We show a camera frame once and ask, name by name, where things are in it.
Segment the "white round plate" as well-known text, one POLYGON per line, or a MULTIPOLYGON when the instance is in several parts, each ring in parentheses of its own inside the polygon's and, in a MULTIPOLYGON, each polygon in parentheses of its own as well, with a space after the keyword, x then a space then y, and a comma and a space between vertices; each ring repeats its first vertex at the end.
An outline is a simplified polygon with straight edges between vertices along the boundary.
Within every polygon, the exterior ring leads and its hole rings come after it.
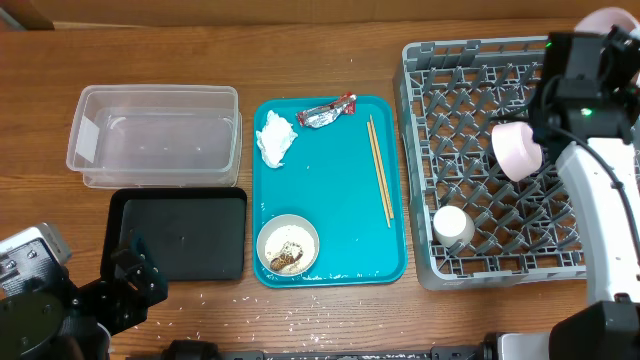
POLYGON ((565 69, 567 78, 600 81, 598 49, 589 49, 590 34, 607 35, 613 26, 628 33, 633 42, 639 42, 639 22, 630 13, 617 7, 599 9, 575 27, 575 38, 571 40, 565 69))

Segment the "pink bowl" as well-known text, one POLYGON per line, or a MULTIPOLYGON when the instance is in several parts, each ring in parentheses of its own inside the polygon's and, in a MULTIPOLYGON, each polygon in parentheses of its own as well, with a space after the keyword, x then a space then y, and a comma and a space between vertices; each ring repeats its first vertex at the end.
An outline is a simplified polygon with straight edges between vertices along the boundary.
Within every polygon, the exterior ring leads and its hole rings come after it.
POLYGON ((526 122, 496 125, 491 142, 498 165, 511 181, 521 181, 542 166, 542 148, 533 140, 533 130, 526 122))

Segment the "beige cup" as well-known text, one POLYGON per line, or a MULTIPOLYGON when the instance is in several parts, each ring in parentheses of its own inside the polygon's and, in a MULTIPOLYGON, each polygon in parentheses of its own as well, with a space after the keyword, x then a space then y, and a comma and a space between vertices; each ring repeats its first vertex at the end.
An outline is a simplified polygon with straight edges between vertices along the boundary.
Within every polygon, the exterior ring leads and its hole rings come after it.
POLYGON ((466 245, 471 242, 475 225, 471 217, 456 206, 443 206, 432 218, 437 241, 448 248, 456 243, 466 245))

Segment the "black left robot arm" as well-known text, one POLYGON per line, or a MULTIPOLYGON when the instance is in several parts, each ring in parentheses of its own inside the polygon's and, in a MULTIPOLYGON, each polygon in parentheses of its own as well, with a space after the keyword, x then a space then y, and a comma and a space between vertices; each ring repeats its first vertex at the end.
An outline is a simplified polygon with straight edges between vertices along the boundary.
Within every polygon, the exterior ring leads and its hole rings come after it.
POLYGON ((144 322, 168 296, 139 236, 106 254, 106 273, 81 287, 69 277, 70 257, 48 223, 2 240, 2 358, 106 359, 112 337, 144 322))

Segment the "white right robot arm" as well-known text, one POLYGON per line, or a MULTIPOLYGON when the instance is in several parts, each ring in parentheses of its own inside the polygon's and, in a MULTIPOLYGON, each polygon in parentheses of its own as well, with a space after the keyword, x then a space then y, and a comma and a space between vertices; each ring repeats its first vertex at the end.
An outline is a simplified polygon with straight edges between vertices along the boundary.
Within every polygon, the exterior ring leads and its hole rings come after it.
POLYGON ((636 29, 553 32, 533 98, 495 117, 493 152, 509 179, 544 160, 556 167, 584 252, 588 305, 548 333, 497 336, 493 358, 638 358, 638 72, 636 29))

